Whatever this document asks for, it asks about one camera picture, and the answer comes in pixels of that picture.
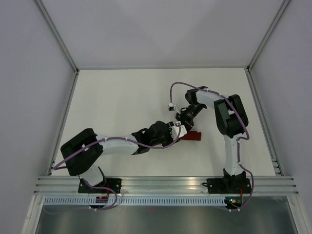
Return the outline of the dark red cloth napkin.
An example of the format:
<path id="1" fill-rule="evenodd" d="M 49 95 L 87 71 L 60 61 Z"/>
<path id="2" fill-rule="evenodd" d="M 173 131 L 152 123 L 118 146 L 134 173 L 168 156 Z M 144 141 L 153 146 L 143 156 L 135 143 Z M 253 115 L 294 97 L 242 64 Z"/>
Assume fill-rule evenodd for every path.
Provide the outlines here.
<path id="1" fill-rule="evenodd" d="M 181 137 L 185 141 L 201 141 L 202 133 L 198 131 L 189 131 L 186 135 Z"/>

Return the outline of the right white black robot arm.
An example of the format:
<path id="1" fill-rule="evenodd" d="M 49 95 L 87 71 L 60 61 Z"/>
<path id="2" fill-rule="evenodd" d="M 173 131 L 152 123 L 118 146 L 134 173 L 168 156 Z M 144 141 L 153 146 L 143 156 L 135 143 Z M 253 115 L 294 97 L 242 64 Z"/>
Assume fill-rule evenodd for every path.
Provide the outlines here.
<path id="1" fill-rule="evenodd" d="M 235 94 L 226 97 L 201 86 L 188 90 L 185 99 L 189 105 L 176 113 L 175 117 L 185 126 L 187 137 L 195 137 L 190 133 L 194 118 L 207 107 L 214 109 L 217 128 L 224 137 L 226 162 L 223 177 L 208 178 L 202 185 L 210 194 L 251 193 L 252 184 L 240 160 L 240 140 L 249 139 L 246 129 L 249 120 L 240 96 Z"/>

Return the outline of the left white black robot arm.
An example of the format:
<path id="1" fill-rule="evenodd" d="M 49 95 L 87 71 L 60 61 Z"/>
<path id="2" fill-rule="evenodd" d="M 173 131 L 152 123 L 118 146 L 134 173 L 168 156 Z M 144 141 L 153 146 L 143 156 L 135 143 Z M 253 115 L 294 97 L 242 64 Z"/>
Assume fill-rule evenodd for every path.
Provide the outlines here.
<path id="1" fill-rule="evenodd" d="M 99 135 L 92 128 L 87 128 L 61 146 L 63 161 L 55 169 L 65 164 L 70 176 L 80 177 L 95 193 L 102 193 L 106 189 L 106 178 L 102 169 L 96 165 L 99 157 L 140 155 L 150 149 L 166 149 L 186 134 L 187 130 L 180 121 L 157 121 L 149 128 L 126 136 Z"/>

